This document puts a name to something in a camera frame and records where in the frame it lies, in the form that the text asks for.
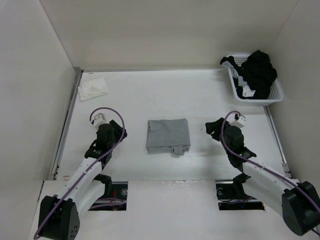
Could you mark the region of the grey tank top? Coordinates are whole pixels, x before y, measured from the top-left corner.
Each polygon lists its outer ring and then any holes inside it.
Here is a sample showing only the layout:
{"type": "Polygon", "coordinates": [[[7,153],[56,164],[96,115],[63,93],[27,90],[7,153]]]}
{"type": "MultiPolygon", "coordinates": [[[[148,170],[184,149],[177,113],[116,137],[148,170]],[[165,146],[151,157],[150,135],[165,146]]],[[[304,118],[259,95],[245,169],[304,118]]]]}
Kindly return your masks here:
{"type": "Polygon", "coordinates": [[[149,154],[171,153],[175,156],[183,156],[190,147],[187,119],[148,121],[146,149],[149,154]]]}

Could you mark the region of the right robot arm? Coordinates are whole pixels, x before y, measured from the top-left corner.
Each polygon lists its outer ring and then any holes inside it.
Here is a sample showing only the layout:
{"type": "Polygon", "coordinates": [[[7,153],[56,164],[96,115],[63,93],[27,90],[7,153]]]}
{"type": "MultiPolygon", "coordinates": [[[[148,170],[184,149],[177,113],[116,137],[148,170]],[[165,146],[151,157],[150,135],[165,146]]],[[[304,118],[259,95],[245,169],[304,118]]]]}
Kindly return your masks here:
{"type": "Polygon", "coordinates": [[[241,129],[224,118],[205,123],[205,130],[220,142],[230,164],[240,174],[232,180],[237,199],[255,198],[277,212],[297,236],[313,231],[320,224],[320,197],[308,181],[299,182],[253,161],[257,155],[245,147],[241,129]]]}

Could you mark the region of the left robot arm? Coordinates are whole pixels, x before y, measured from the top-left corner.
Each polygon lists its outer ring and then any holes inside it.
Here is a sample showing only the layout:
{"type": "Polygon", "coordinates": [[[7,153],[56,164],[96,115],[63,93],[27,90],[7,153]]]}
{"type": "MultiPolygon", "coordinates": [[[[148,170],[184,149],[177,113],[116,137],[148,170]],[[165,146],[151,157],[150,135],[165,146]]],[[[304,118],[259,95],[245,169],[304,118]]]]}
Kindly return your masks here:
{"type": "Polygon", "coordinates": [[[112,195],[111,177],[101,172],[113,149],[127,137],[127,131],[114,120],[95,119],[92,124],[97,130],[96,139],[79,168],[57,194],[45,196],[40,203],[35,240],[74,240],[84,214],[98,198],[105,200],[112,195]]]}

